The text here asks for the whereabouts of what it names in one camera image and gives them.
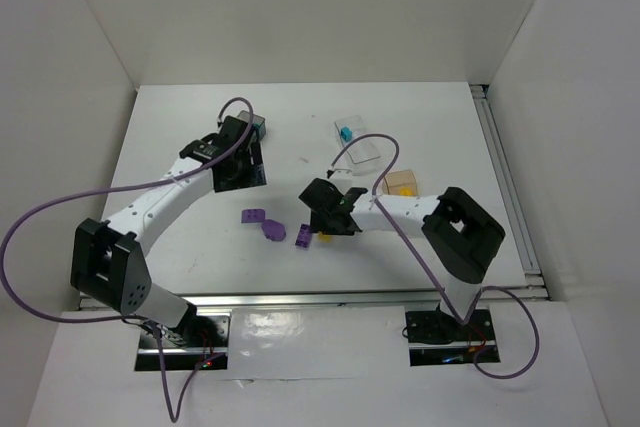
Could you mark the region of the long yellow lego plate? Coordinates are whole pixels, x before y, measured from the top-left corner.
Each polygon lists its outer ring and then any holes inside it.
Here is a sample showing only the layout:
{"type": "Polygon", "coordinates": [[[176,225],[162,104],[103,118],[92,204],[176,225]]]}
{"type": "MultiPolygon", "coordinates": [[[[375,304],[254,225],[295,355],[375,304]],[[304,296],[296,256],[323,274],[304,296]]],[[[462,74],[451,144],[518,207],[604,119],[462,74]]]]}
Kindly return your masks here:
{"type": "Polygon", "coordinates": [[[325,234],[325,233],[322,233],[322,232],[319,232],[317,234],[317,237],[318,237],[318,240],[320,242],[324,242],[324,243],[328,243],[328,242],[330,242],[332,240],[332,236],[331,235],[325,234]]]}

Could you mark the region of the dark purple lego plate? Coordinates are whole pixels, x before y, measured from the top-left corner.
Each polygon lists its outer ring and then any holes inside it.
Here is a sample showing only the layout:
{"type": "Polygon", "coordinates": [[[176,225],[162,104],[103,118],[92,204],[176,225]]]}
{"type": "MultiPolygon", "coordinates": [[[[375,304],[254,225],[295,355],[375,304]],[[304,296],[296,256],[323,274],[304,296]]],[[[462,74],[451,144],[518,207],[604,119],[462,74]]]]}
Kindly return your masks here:
{"type": "Polygon", "coordinates": [[[294,245],[297,248],[308,250],[313,239],[313,230],[310,225],[302,224],[299,228],[294,245]]]}

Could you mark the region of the small teal lego cube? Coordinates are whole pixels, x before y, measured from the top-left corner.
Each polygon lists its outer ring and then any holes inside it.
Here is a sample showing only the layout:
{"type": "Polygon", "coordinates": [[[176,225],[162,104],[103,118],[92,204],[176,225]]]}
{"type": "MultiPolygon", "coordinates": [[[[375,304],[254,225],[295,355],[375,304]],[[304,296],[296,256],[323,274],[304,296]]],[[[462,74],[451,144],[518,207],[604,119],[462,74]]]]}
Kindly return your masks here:
{"type": "Polygon", "coordinates": [[[345,142],[350,142],[353,137],[352,131],[348,127],[342,127],[340,129],[340,137],[345,142]]]}

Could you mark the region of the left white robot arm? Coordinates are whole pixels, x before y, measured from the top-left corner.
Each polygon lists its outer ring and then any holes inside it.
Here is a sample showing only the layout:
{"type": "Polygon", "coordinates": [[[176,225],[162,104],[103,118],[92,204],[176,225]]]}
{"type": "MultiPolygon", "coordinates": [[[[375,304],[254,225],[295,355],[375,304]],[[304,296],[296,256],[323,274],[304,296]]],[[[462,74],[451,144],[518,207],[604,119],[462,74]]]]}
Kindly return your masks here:
{"type": "Polygon", "coordinates": [[[263,135],[257,125],[228,116],[218,131],[180,152],[164,185],[103,221],[83,221],[75,232],[71,285],[123,316],[157,324],[176,345],[203,336],[218,339],[213,321],[152,281],[146,258],[160,236],[200,198],[265,185],[263,135]]]}

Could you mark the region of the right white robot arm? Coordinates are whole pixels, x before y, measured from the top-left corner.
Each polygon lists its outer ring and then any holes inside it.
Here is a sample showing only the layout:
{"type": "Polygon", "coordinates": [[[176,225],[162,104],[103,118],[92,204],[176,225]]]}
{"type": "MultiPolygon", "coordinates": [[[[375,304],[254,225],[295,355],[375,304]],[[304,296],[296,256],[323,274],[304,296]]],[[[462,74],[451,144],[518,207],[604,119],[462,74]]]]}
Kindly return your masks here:
{"type": "Polygon", "coordinates": [[[439,292],[439,311],[449,323],[469,323],[482,284],[506,237],[501,224],[461,188],[437,196],[374,194],[352,187],[341,192],[316,178],[299,195],[310,210],[314,233],[354,236],[365,232],[397,234],[439,292]],[[423,237],[448,273],[445,284],[411,243],[423,237]]]}

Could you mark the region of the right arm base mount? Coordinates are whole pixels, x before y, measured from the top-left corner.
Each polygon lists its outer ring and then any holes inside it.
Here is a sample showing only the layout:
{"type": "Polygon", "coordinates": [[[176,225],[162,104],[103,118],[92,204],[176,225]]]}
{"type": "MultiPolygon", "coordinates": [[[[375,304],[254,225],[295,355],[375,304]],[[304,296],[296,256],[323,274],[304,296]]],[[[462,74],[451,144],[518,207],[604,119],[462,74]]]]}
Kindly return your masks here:
{"type": "Polygon", "coordinates": [[[436,310],[405,313],[401,335],[408,342],[411,367],[499,363],[493,320],[488,309],[475,310],[466,325],[436,310]]]}

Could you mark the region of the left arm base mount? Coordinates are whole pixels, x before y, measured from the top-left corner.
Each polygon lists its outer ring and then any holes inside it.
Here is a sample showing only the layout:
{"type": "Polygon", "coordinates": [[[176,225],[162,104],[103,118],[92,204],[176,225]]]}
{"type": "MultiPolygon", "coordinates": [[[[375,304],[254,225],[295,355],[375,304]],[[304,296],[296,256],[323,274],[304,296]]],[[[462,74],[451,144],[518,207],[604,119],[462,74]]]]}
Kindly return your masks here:
{"type": "MultiPolygon", "coordinates": [[[[200,315],[186,336],[159,325],[166,370],[191,371],[197,363],[202,363],[205,371],[226,370],[231,320],[231,314],[224,312],[200,315]]],[[[159,372],[160,355],[151,323],[140,320],[123,323],[139,329],[134,370],[159,372]]]]}

